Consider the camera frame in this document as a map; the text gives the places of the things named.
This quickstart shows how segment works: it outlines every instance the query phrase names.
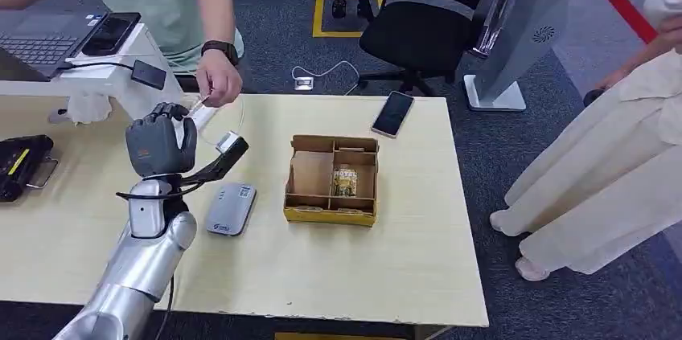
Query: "person's hand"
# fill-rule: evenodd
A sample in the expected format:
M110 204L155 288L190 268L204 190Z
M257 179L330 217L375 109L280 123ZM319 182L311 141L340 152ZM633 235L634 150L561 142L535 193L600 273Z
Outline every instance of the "person's hand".
M654 41L663 42L665 47L682 46L682 14L666 18L657 29L659 36Z
M630 75L630 71L624 68L617 69L602 79L602 81L597 83L597 88L609 89L616 85L616 83L618 83L620 80L625 79L628 75Z
M232 103L241 92L241 76L228 57L217 49L204 52L196 70L196 82L206 105L220 107Z

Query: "robotic arm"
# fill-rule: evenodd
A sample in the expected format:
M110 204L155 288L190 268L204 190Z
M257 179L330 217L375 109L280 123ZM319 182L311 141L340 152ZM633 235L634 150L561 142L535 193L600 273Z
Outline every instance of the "robotic arm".
M179 104L161 103L125 131L130 162L142 177L129 194L129 222L121 233L97 288L55 337L57 340L137 340L159 302L183 253L196 235L196 220L183 195L222 179L249 148L230 133L217 147L220 156L196 174L181 173L195 163L197 130ZM183 123L179 145L172 119Z

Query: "white pants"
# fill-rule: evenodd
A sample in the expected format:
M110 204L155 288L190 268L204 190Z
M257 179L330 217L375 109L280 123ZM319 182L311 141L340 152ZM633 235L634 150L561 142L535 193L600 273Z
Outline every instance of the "white pants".
M682 146L657 132L665 99L620 101L617 87L521 174L498 211L505 234L533 232L520 251L538 268L591 274L682 219Z

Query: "laptop keyboard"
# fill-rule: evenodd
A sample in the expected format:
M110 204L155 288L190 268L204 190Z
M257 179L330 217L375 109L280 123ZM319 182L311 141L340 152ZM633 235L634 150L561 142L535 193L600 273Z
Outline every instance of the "laptop keyboard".
M51 65L60 62L77 40L67 36L0 35L0 47L24 63Z

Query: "black cable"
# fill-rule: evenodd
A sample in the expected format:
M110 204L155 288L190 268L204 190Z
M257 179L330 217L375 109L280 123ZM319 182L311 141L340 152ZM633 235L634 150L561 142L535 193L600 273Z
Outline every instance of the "black cable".
M102 61L102 62L97 62L97 63L87 63L87 64L66 63L66 65L64 65L63 67L59 67L59 70L65 71L68 69L76 69L76 68L82 68L82 67L94 67L97 65L114 65L116 67L128 68L130 71L133 71L133 67L130 67L129 65L125 65L123 63L108 62L108 61Z
M163 327L166 326L168 321L168 316L171 315L171 306L173 305L173 292L175 291L175 274L170 277L170 294L168 295L168 306L166 307L166 312L163 314L163 321L161 321L161 326L158 328L156 333L156 338L154 340L159 340L161 338L161 333L163 333Z
M126 201L128 199L143 199L143 200L152 200L152 201L165 201L166 199L172 199L175 197L182 197L183 195L188 195L192 191L197 190L201 186L203 186L204 182L197 183L193 187L190 187L187 190L182 190L177 193L171 193L171 194L166 194L166 195L135 195L135 194L128 194L128 193L116 193L117 196L125 199Z

